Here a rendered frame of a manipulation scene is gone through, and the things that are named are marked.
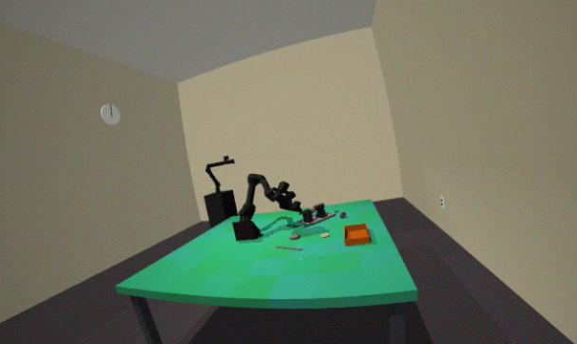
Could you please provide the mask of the orange open tray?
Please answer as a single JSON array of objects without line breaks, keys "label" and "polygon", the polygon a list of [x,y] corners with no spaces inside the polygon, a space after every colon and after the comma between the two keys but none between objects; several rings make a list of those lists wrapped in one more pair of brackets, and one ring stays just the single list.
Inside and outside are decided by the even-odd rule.
[{"label": "orange open tray", "polygon": [[366,224],[344,226],[345,246],[370,244]]}]

